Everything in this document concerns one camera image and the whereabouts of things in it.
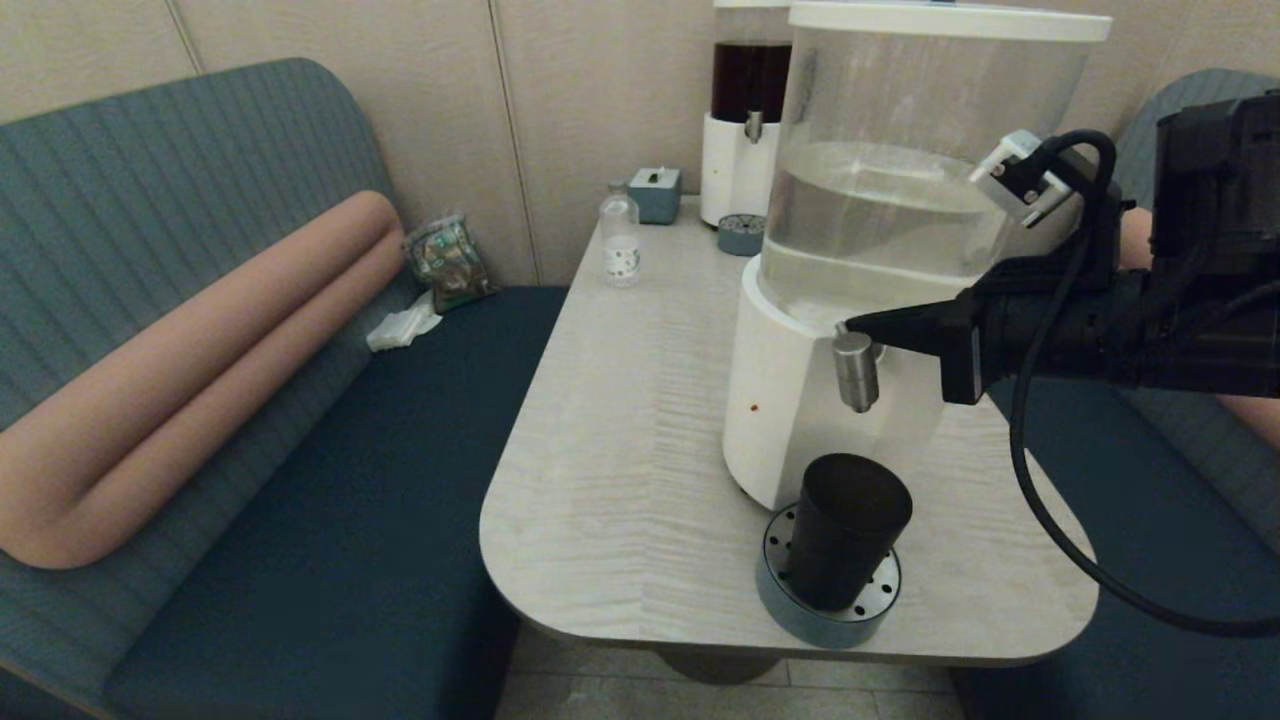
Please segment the steel water dispenser tap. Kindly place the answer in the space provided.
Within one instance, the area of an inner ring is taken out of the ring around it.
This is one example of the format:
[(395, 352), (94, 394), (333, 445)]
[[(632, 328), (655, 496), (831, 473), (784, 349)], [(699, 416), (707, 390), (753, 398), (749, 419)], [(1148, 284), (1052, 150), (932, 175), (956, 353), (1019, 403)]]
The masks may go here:
[(850, 331), (846, 322), (838, 322), (835, 329), (832, 352), (841, 400), (858, 414), (869, 413), (881, 397), (878, 365), (886, 347), (865, 333)]

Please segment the black plastic cup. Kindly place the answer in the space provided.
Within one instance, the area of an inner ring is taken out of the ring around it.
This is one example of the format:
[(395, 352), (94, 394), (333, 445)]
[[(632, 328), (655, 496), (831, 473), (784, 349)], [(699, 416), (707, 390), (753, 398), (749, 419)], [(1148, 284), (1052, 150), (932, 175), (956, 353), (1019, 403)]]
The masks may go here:
[(909, 488), (877, 461), (827, 454), (810, 462), (786, 569), (796, 596), (823, 612), (852, 606), (913, 510)]

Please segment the clear water dispenser white base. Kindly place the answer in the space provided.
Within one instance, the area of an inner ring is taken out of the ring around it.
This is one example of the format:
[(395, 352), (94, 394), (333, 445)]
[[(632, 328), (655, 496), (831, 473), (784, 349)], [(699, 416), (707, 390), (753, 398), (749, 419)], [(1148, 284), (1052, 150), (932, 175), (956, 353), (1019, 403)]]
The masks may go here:
[(890, 465), (943, 411), (936, 357), (886, 348), (879, 400), (840, 396), (835, 325), (954, 299), (1052, 241), (968, 177), (1005, 136), (1060, 124), (1110, 15), (968, 0), (792, 0), (792, 53), (762, 251), (739, 296), (723, 455), (780, 509), (827, 454)]

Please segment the small blue drip tray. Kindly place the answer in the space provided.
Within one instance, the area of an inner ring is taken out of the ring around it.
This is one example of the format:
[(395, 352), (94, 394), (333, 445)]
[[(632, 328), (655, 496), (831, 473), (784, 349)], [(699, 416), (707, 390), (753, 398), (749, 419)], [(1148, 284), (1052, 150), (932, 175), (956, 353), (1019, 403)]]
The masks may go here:
[(768, 220), (754, 214), (728, 214), (719, 219), (716, 243), (721, 252), (753, 258), (762, 251)]

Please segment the pink bolster cushion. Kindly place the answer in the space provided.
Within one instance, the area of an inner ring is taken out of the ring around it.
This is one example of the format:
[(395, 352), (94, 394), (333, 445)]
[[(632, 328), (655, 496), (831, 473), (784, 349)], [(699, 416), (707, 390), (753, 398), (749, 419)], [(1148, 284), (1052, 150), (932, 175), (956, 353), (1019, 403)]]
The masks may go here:
[(65, 570), (119, 550), (396, 278), (403, 240), (360, 191), (0, 430), (0, 551)]
[[(1135, 208), (1125, 211), (1120, 224), (1119, 266), (1121, 269), (1152, 268), (1152, 213)], [(1217, 401), (1245, 423), (1266, 445), (1280, 454), (1280, 398), (1253, 398), (1219, 395)]]

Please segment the dark drink dispenser white base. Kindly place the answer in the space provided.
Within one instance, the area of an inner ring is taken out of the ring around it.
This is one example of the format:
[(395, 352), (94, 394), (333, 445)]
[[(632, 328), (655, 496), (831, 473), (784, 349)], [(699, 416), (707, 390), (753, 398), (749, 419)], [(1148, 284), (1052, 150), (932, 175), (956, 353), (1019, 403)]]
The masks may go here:
[[(792, 53), (791, 1), (713, 0), (710, 106), (701, 142), (701, 219), (708, 225), (728, 214), (768, 211)], [(764, 113), (756, 145), (742, 129), (750, 110)]]

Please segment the blue tissue box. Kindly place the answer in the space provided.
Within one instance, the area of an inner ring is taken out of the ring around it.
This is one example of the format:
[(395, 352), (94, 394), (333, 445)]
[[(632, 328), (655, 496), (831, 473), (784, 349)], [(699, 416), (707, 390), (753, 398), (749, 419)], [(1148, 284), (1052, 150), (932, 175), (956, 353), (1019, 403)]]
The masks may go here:
[(628, 196), (643, 225), (675, 224), (681, 204), (682, 172), (671, 167), (639, 168), (628, 181)]

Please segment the large blue steel drip tray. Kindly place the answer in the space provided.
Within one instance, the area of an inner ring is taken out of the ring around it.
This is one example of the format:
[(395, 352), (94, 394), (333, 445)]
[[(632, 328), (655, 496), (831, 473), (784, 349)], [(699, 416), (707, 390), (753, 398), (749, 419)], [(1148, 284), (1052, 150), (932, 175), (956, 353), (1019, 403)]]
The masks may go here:
[(788, 582), (788, 557), (796, 503), (769, 520), (756, 556), (755, 587), (765, 611), (782, 629), (804, 643), (824, 650), (850, 650), (867, 643), (899, 601), (902, 568), (891, 550), (852, 605), (820, 611), (800, 600)]

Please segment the clear plastic bottle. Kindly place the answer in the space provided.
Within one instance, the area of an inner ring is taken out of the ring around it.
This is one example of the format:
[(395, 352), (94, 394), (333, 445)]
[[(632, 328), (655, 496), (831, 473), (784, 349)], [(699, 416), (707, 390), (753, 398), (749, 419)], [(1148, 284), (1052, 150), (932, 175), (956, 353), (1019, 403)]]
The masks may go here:
[(639, 206), (628, 196), (625, 182), (608, 184), (608, 193), (598, 210), (598, 227), (607, 283), (618, 288), (635, 286), (640, 270)]

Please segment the teal upholstered booth bench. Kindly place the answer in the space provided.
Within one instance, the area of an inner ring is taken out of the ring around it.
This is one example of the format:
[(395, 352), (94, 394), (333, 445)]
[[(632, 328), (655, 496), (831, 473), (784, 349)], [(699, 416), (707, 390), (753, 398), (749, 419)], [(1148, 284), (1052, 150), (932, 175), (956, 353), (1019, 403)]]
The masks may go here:
[[(1280, 615), (1280, 451), (1216, 398), (1036, 379), (1025, 441), (1121, 582), (1202, 618)], [(1280, 720), (1280, 635), (1183, 632), (1108, 592), (1046, 659), (951, 678), (968, 720)]]
[[(241, 67), (0, 126), (0, 430), (349, 196), (401, 199), (328, 68)], [(566, 290), (413, 346), (403, 265), (132, 539), (0, 551), (0, 720), (480, 720), (518, 626), (477, 520)]]

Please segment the clear snack bag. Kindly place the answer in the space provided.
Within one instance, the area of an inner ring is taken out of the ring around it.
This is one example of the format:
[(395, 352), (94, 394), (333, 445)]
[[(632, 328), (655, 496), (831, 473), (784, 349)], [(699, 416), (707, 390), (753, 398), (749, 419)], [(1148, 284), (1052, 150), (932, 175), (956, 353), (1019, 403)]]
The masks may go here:
[(431, 292), (439, 315), (499, 292), (463, 214), (420, 225), (404, 240), (403, 249), (410, 270)]

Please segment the crumpled white tissue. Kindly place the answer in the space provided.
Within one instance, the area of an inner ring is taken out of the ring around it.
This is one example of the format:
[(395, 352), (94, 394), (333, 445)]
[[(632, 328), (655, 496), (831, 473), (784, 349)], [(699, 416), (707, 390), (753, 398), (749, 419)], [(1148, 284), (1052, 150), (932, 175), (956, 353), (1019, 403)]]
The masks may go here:
[(435, 329), (442, 316), (436, 313), (434, 292), (419, 296), (407, 309), (388, 314), (367, 336), (367, 347), (378, 354), (406, 348), (420, 336)]

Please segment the brass table pedestal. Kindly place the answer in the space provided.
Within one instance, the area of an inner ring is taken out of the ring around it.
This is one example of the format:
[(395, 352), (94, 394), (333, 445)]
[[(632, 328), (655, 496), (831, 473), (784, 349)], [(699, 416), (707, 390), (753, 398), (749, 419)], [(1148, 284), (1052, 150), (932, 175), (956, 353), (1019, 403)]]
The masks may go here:
[(708, 685), (742, 685), (776, 670), (780, 659), (741, 653), (658, 650), (657, 656), (681, 676)]

